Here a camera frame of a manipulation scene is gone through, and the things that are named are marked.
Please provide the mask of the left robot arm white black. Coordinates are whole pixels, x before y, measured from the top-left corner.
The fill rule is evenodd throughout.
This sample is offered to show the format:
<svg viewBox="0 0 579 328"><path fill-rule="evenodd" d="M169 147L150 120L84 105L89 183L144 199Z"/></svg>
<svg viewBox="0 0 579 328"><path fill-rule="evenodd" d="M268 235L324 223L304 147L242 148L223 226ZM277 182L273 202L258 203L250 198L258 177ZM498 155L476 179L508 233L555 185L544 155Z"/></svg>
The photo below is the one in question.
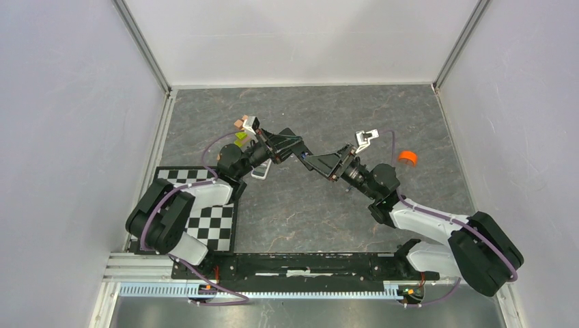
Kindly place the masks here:
<svg viewBox="0 0 579 328"><path fill-rule="evenodd" d="M208 246L185 230L192 210L231 204L240 199L243 178L266 161L282 163L303 146L301 136L290 129L270 133L262 128L251 133L246 148L234 143L223 146L216 167L207 167L205 180L173 184L155 179L129 214L125 229L137 238L139 249L168 255L182 263L198 278L214 271Z"/></svg>

